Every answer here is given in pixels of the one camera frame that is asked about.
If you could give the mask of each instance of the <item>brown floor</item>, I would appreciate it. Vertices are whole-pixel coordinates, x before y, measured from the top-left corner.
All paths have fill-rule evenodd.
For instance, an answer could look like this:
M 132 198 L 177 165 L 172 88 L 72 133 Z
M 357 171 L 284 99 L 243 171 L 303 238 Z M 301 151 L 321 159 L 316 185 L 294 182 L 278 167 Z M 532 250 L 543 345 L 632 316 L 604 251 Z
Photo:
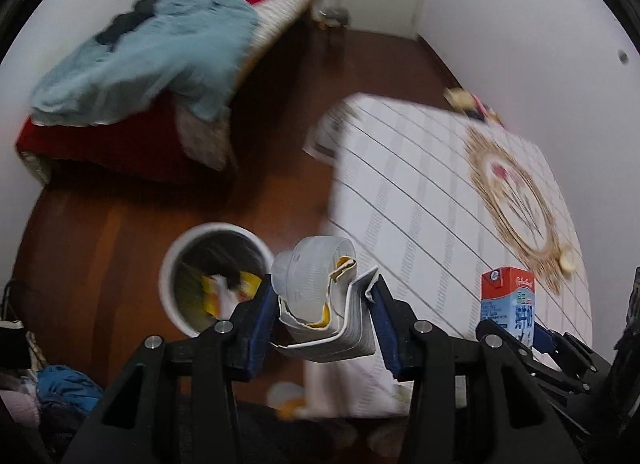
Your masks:
M 273 253 L 316 234 L 331 170 L 301 148 L 309 126 L 341 98 L 361 91 L 448 108 L 446 79 L 417 42 L 349 31 L 340 52 L 325 37 L 295 25 L 236 95 L 241 169 L 233 181 L 207 170 L 197 186 L 169 186 L 64 165 L 33 211 L 15 265 L 30 290 L 12 296 L 50 362 L 104 385 L 147 335 L 181 338 L 156 281 L 165 251 L 192 226 L 232 222 Z M 287 365 L 272 358 L 268 378 L 238 393 L 261 395 Z

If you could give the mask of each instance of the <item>metal screw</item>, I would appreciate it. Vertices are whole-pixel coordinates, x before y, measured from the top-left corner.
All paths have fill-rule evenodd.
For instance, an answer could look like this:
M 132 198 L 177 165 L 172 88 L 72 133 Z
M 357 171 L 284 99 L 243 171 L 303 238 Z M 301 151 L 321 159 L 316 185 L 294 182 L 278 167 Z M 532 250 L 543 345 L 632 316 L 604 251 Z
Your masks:
M 213 327 L 213 330 L 218 332 L 219 334 L 226 334 L 227 332 L 231 332 L 234 329 L 234 324 L 230 321 L 223 319 L 216 323 L 216 326 Z
M 489 345 L 492 349 L 497 349 L 502 346 L 502 339 L 500 336 L 495 334 L 489 334 L 486 338 L 484 338 L 484 342 Z
M 145 347 L 148 349 L 157 349 L 160 345 L 162 345 L 162 338 L 160 336 L 154 334 L 145 339 Z
M 414 323 L 414 329 L 416 329 L 421 334 L 426 334 L 427 332 L 431 332 L 433 330 L 433 325 L 425 319 L 419 319 Z

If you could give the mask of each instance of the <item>light blue blanket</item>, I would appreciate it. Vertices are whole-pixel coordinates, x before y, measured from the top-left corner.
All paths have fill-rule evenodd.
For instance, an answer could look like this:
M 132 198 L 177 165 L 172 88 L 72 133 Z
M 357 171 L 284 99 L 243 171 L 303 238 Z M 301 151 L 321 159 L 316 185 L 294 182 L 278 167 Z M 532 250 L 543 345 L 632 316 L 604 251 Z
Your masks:
M 93 38 L 62 60 L 31 96 L 37 124 L 110 124 L 146 109 L 165 88 L 213 121 L 234 88 L 254 29 L 245 0 L 160 0 L 156 16 L 120 37 Z

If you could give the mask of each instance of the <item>trash bin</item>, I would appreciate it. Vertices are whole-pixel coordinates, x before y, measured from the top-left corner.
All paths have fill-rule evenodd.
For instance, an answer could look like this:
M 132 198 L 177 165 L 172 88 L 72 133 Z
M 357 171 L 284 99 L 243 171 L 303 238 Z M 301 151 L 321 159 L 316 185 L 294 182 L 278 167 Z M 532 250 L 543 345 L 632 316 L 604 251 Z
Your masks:
M 233 224 L 212 222 L 183 233 L 169 248 L 158 283 L 162 307 L 184 334 L 196 337 L 216 322 L 203 308 L 201 275 L 230 268 L 263 277 L 273 255 L 252 232 Z

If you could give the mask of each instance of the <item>red and blue carton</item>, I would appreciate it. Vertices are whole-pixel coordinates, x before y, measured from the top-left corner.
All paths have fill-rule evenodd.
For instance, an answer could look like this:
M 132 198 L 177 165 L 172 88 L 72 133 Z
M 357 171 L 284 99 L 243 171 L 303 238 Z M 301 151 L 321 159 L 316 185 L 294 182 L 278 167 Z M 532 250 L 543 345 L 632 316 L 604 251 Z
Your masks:
M 482 275 L 480 319 L 492 319 L 523 345 L 533 345 L 535 278 L 532 272 L 500 267 Z

